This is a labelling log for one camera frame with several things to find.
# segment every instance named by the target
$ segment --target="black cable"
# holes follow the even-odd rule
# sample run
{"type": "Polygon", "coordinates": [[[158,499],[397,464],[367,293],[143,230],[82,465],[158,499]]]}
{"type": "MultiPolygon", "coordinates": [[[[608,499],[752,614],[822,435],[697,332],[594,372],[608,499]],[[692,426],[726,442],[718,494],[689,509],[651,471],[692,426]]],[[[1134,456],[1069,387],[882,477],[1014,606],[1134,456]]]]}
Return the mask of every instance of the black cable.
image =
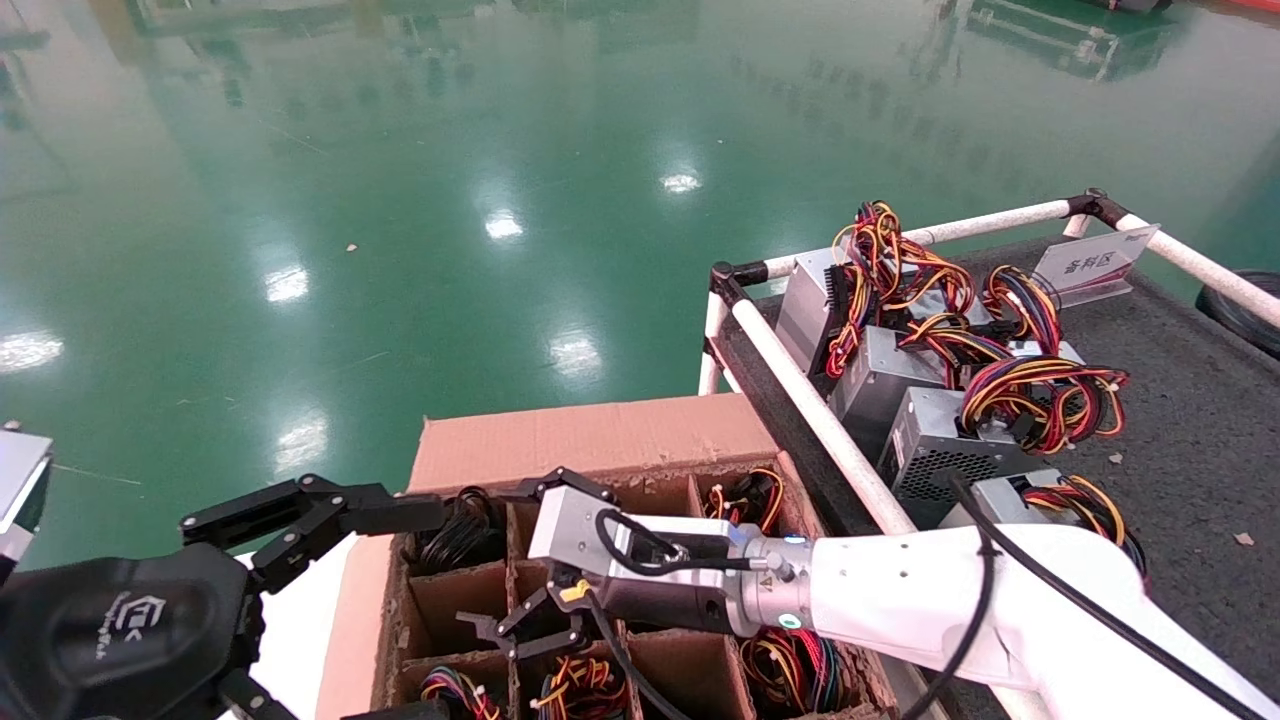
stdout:
{"type": "Polygon", "coordinates": [[[973,516],[974,523],[978,525],[978,532],[980,532],[984,537],[993,539],[996,544],[1009,553],[1010,557],[1027,568],[1030,574],[1043,580],[1044,584],[1074,602],[1080,610],[1087,612],[1098,623],[1102,623],[1132,646],[1144,652],[1148,657],[1164,665],[1165,669],[1174,675],[1178,675],[1187,684],[1204,693],[1210,700],[1222,706],[1222,708],[1228,712],[1248,720],[1263,720],[1262,715],[1256,712],[1252,707],[1236,700],[1231,693],[1215,685],[1185,662],[1170,655],[1165,648],[1142,635],[1138,630],[1134,630],[1128,623],[1089,600],[1088,596],[1068,584],[1062,578],[1055,575],[1048,568],[1041,565],[1039,561],[1019,547],[1018,543],[1009,539],[1009,536],[1002,533],[991,518],[987,518],[982,507],[978,505],[978,501],[974,500],[973,493],[969,491],[968,483],[959,477],[959,473],[950,473],[948,479],[951,480],[951,487],[955,491],[956,497],[960,500],[960,506],[964,507],[970,516],[973,516]]]}
{"type": "Polygon", "coordinates": [[[415,533],[404,560],[416,571],[435,575],[488,560],[499,560],[506,527],[484,489],[466,487],[447,501],[448,519],[435,533],[415,533]]]}
{"type": "Polygon", "coordinates": [[[947,664],[933,678],[929,687],[924,689],[924,694],[916,698],[911,703],[911,707],[906,708],[901,720],[915,720],[929,710],[929,706],[937,700],[943,685],[951,682],[956,670],[960,669],[960,664],[969,655],[974,641],[978,639],[978,630],[982,629],[982,623],[987,619],[987,610],[991,607],[991,598],[996,591],[996,548],[992,547],[991,538],[986,533],[980,533],[980,536],[982,547],[978,550],[978,555],[982,556],[982,588],[978,591],[978,603],[973,607],[973,619],[969,620],[969,626],[964,629],[964,635],[960,637],[960,642],[956,644],[956,651],[951,655],[951,659],[947,660],[947,664]]]}
{"type": "Polygon", "coordinates": [[[609,625],[609,619],[604,615],[604,609],[600,607],[600,601],[595,598],[595,591],[586,591],[586,602],[591,606],[591,618],[595,619],[595,624],[600,628],[600,637],[604,638],[604,643],[609,646],[609,651],[613,652],[613,659],[618,662],[618,667],[622,667],[622,673],[626,674],[631,684],[636,687],[637,691],[652,702],[659,712],[669,717],[671,720],[691,720],[687,715],[671,705],[671,701],[662,697],[658,688],[649,683],[640,670],[631,664],[631,659],[627,656],[627,651],[622,648],[622,642],[618,635],[613,632],[613,626],[609,625]]]}
{"type": "Polygon", "coordinates": [[[680,555],[680,548],[671,544],[669,542],[662,539],[657,533],[649,528],[641,525],[640,523],[627,518],[617,510],[607,509],[600,510],[595,514],[595,534],[600,538],[600,543],[604,544],[604,550],[618,561],[627,570],[635,573],[636,575],[645,575],[648,578],[657,578],[659,575],[666,575],[667,573],[675,573],[676,570],[750,570],[751,561],[746,557],[707,557],[700,560],[672,560],[660,562],[658,565],[645,565],[626,552],[618,550],[613,544],[613,538],[609,537],[609,530],[605,529],[604,521],[613,520],[614,523],[622,525],[631,530],[639,538],[654,544],[663,555],[667,557],[675,557],[680,555]]]}

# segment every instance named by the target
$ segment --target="black wire bundle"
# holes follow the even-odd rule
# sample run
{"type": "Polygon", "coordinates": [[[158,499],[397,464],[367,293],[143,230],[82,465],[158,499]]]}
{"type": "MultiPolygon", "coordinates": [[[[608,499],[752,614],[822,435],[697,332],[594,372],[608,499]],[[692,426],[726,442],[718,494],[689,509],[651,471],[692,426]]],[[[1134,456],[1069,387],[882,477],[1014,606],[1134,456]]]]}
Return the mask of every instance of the black wire bundle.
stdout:
{"type": "Polygon", "coordinates": [[[502,560],[506,524],[477,487],[462,488],[445,502],[448,519],[434,532],[413,533],[404,560],[421,575],[436,575],[458,568],[502,560]]]}

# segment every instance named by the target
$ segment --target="label sign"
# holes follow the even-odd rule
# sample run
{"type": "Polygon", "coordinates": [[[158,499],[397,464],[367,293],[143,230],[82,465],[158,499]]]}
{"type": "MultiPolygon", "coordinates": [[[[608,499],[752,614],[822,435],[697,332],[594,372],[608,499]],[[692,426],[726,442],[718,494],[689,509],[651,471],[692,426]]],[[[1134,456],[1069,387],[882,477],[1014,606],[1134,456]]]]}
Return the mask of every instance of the label sign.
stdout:
{"type": "Polygon", "coordinates": [[[1057,291],[1062,307],[1102,300],[1133,290],[1125,278],[1160,225],[1051,245],[1036,275],[1057,291]]]}

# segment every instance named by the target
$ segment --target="silver power supply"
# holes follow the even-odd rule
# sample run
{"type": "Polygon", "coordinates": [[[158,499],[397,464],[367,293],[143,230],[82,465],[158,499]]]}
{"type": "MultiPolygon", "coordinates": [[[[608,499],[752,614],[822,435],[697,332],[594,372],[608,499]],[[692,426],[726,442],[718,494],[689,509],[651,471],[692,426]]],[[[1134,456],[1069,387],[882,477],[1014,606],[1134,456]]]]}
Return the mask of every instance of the silver power supply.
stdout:
{"type": "MultiPolygon", "coordinates": [[[[929,288],[924,291],[924,293],[920,295],[915,302],[908,305],[906,310],[916,322],[927,320],[938,313],[947,311],[946,295],[936,287],[929,288]]],[[[978,300],[973,301],[973,305],[969,306],[969,311],[965,313],[964,316],[974,325],[986,325],[987,323],[995,320],[995,318],[991,316],[991,313],[987,311],[987,307],[978,300]]]]}
{"type": "Polygon", "coordinates": [[[934,474],[956,469],[970,483],[1029,473],[1043,462],[1023,452],[1009,430],[983,424],[977,437],[956,427],[964,393],[908,388],[893,419],[877,471],[922,530],[932,529],[956,503],[950,484],[934,474]]]}
{"type": "MultiPolygon", "coordinates": [[[[1009,525],[1027,525],[1032,523],[1073,524],[1074,515],[1028,505],[1019,489],[1019,487],[1027,486],[1038,488],[1052,487],[1057,484],[1059,477],[1061,477],[1061,473],[1052,468],[1046,468],[1024,475],[980,480],[970,486],[969,492],[978,501],[978,507],[982,509],[983,514],[996,523],[1009,525]]],[[[947,516],[942,519],[938,527],[961,528],[973,524],[973,516],[964,507],[956,505],[951,509],[951,512],[947,512],[947,516]]]]}
{"type": "MultiPolygon", "coordinates": [[[[838,247],[796,255],[796,269],[787,281],[782,310],[774,325],[782,347],[787,348],[800,370],[809,375],[823,370],[817,359],[823,355],[819,350],[828,342],[827,336],[833,327],[828,323],[831,302],[827,296],[827,268],[836,264],[836,258],[842,263],[847,261],[847,255],[838,247]]],[[[844,318],[832,322],[842,323],[844,318]]]]}
{"type": "Polygon", "coordinates": [[[858,354],[831,393],[831,411],[869,460],[884,451],[893,418],[909,387],[945,387],[942,361],[932,351],[905,352],[897,334],[868,327],[858,354]]]}

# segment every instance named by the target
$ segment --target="black wire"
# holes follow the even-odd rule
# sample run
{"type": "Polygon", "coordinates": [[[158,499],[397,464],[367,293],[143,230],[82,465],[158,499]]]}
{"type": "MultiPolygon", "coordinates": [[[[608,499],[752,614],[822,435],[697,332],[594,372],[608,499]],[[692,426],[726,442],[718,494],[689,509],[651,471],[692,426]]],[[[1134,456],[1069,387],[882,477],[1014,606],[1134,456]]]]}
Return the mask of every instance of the black wire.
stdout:
{"type": "Polygon", "coordinates": [[[618,667],[622,667],[622,673],[626,674],[628,680],[631,680],[631,684],[635,685],[643,696],[649,698],[649,702],[652,702],[659,712],[671,720],[691,720],[687,715],[676,708],[675,705],[671,705],[669,700],[662,697],[658,688],[654,688],[649,683],[649,679],[640,674],[640,670],[631,664],[627,651],[622,648],[622,642],[613,632],[613,626],[609,625],[609,619],[604,615],[604,609],[600,607],[600,601],[595,598],[595,591],[586,591],[586,602],[591,606],[591,618],[595,619],[595,624],[600,628],[600,637],[604,638],[604,643],[609,646],[609,651],[613,652],[613,659],[618,662],[618,667]]]}
{"type": "Polygon", "coordinates": [[[595,514],[595,534],[600,538],[600,543],[604,544],[604,550],[607,550],[609,555],[618,561],[618,565],[622,565],[623,568],[635,573],[636,575],[657,578],[659,575],[666,575],[667,573],[675,573],[676,570],[750,570],[751,569],[751,562],[746,557],[733,557],[733,559],[707,557],[700,560],[673,560],[673,561],[660,562],[658,565],[645,565],[644,562],[632,559],[626,552],[622,552],[621,550],[618,550],[616,544],[613,544],[613,538],[609,537],[609,530],[605,529],[604,527],[605,520],[613,520],[614,523],[622,525],[623,528],[627,528],[628,530],[631,530],[632,534],[650,542],[663,555],[668,557],[680,555],[680,548],[662,539],[657,533],[654,533],[649,528],[641,525],[640,523],[632,520],[631,518],[627,518],[622,512],[613,510],[612,507],[607,510],[600,510],[599,512],[595,514]]]}
{"type": "Polygon", "coordinates": [[[978,525],[978,532],[996,541],[996,544],[1002,547],[1010,557],[1020,562],[1033,575],[1043,580],[1044,584],[1074,602],[1080,610],[1085,611],[1098,623],[1106,625],[1111,632],[1124,638],[1129,644],[1137,647],[1148,657],[1164,665],[1170,673],[1178,675],[1187,684],[1204,693],[1210,700],[1222,706],[1222,708],[1228,712],[1249,720],[1263,720],[1262,715],[1256,712],[1252,707],[1236,700],[1231,693],[1215,685],[1185,662],[1170,655],[1165,648],[1142,635],[1138,630],[1134,630],[1124,620],[1107,612],[1106,609],[1068,584],[1066,580],[1055,575],[1048,568],[1041,565],[1034,557],[1028,555],[1025,550],[1019,547],[1018,543],[1009,539],[1009,537],[996,527],[991,518],[987,518],[987,515],[983,514],[978,501],[974,500],[973,493],[970,493],[968,484],[963,482],[957,474],[951,474],[950,480],[956,497],[960,500],[960,506],[973,516],[974,523],[978,525]]]}
{"type": "Polygon", "coordinates": [[[973,607],[973,619],[969,620],[969,626],[964,629],[964,635],[960,637],[960,643],[956,644],[956,651],[951,655],[951,660],[947,660],[947,664],[933,678],[929,687],[924,689],[924,694],[916,698],[911,703],[911,707],[906,708],[901,720],[915,720],[929,710],[929,706],[937,700],[938,692],[955,676],[956,670],[960,669],[960,664],[969,655],[969,650],[978,638],[978,630],[987,618],[987,609],[991,607],[991,597],[996,591],[996,548],[992,547],[991,538],[986,533],[980,533],[980,536],[982,547],[978,550],[978,555],[982,556],[982,588],[978,591],[978,603],[973,607]]]}

